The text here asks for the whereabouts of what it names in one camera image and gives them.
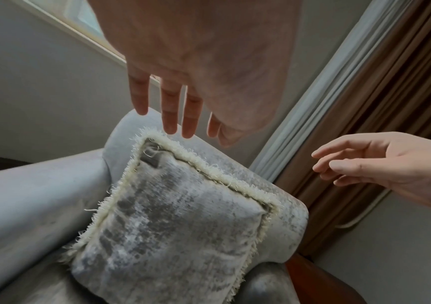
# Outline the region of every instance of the pillow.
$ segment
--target pillow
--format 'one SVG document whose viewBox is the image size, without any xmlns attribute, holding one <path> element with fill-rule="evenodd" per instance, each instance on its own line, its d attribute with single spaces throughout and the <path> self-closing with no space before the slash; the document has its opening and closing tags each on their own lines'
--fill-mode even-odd
<svg viewBox="0 0 431 304">
<path fill-rule="evenodd" d="M 155 130 L 66 253 L 109 304 L 228 303 L 278 202 Z"/>
</svg>

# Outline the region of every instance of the cream fringe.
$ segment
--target cream fringe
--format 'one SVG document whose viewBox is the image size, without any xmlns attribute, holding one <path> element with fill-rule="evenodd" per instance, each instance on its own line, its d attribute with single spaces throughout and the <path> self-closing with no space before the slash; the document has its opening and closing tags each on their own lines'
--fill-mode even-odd
<svg viewBox="0 0 431 304">
<path fill-rule="evenodd" d="M 176 159 L 188 163 L 197 171 L 204 174 L 208 179 L 223 184 L 232 191 L 252 198 L 267 211 L 267 213 L 262 217 L 262 221 L 257 232 L 256 242 L 252 244 L 252 249 L 242 266 L 232 289 L 225 298 L 225 303 L 230 303 L 233 297 L 237 294 L 241 283 L 244 281 L 247 267 L 250 265 L 252 258 L 257 254 L 257 243 L 264 239 L 267 228 L 269 227 L 269 221 L 271 220 L 271 217 L 278 213 L 281 204 L 273 193 L 267 193 L 253 185 L 247 184 L 245 181 L 241 181 L 233 176 L 224 174 L 219 168 L 207 164 L 206 161 L 197 156 L 193 151 L 186 150 L 179 142 L 171 140 L 165 134 L 155 129 L 144 129 L 142 130 L 141 135 L 136 137 L 136 143 L 134 144 L 132 151 L 133 157 L 127 164 L 122 178 L 117 183 L 116 188 L 113 189 L 109 197 L 106 197 L 104 201 L 99 203 L 97 212 L 92 216 L 92 223 L 87 227 L 85 232 L 79 235 L 76 243 L 68 248 L 67 252 L 61 258 L 61 261 L 69 263 L 75 255 L 85 247 L 85 245 L 90 241 L 92 235 L 101 226 L 102 222 L 107 218 L 110 211 L 119 201 L 121 194 L 125 193 L 126 188 L 130 185 L 132 176 L 137 171 L 137 167 L 140 163 L 140 156 L 144 152 L 142 146 L 146 140 L 151 140 L 165 150 L 170 151 L 174 154 Z"/>
</svg>

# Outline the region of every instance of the wall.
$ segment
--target wall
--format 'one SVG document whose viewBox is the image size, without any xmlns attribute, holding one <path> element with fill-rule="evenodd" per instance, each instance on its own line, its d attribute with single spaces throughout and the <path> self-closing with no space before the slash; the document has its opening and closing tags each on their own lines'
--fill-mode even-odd
<svg viewBox="0 0 431 304">
<path fill-rule="evenodd" d="M 224 150 L 227 155 L 250 165 L 368 3 L 304 2 L 276 119 L 261 133 Z M 150 88 L 150 104 L 159 108 L 155 86 Z M 130 109 L 122 66 L 9 0 L 0 0 L 0 157 L 38 162 L 100 148 Z M 204 139 L 208 116 L 205 109 L 196 133 Z"/>
<path fill-rule="evenodd" d="M 367 303 L 431 303 L 431 208 L 390 194 L 315 262 Z"/>
</svg>

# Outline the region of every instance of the hand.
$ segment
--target hand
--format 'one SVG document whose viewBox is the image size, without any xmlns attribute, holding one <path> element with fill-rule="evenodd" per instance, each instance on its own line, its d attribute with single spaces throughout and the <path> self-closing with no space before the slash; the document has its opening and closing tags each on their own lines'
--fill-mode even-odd
<svg viewBox="0 0 431 304">
<path fill-rule="evenodd" d="M 313 167 L 334 185 L 375 183 L 431 206 L 431 140 L 405 133 L 339 137 L 312 154 Z"/>
<path fill-rule="evenodd" d="M 297 0 L 88 0 L 107 40 L 127 60 L 135 110 L 148 111 L 149 77 L 161 77 L 164 130 L 207 133 L 223 146 L 264 127 L 280 103 L 295 41 Z"/>
</svg>

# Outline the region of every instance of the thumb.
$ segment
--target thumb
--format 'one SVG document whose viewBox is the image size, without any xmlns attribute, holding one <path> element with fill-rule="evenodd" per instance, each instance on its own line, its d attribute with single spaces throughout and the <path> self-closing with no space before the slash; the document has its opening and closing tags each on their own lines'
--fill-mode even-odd
<svg viewBox="0 0 431 304">
<path fill-rule="evenodd" d="M 333 160 L 329 163 L 329 167 L 342 175 L 374 179 L 391 179 L 395 174 L 394 162 L 387 158 Z"/>
</svg>

